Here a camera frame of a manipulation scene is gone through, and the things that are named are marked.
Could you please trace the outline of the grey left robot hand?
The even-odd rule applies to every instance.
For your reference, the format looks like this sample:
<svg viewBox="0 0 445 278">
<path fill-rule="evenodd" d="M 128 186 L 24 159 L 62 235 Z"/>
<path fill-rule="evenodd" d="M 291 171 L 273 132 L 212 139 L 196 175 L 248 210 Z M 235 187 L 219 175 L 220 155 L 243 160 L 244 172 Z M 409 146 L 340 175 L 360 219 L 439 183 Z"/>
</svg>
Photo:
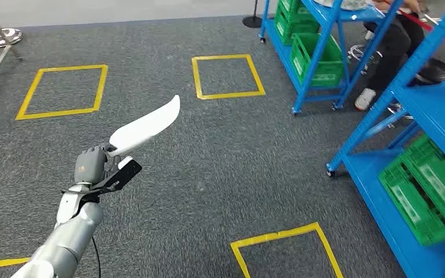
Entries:
<svg viewBox="0 0 445 278">
<path fill-rule="evenodd" d="M 74 182 L 94 185 L 105 179 L 108 175 L 108 171 L 105 170 L 105 164 L 108 162 L 107 154 L 115 150 L 115 146 L 105 143 L 82 151 L 76 159 Z"/>
</svg>

